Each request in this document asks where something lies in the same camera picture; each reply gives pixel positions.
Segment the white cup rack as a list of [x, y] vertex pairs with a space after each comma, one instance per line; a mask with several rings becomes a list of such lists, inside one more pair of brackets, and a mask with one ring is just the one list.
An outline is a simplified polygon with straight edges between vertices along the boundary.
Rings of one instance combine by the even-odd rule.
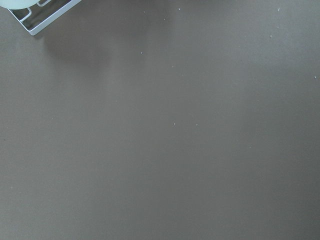
[[35, 36], [81, 0], [39, 0], [32, 6], [8, 11], [31, 35]]

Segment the mint green cup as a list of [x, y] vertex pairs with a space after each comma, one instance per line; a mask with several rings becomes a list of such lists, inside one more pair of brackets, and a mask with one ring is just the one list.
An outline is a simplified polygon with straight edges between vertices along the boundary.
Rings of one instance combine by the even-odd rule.
[[20, 10], [37, 4], [39, 0], [0, 0], [0, 6], [8, 10]]

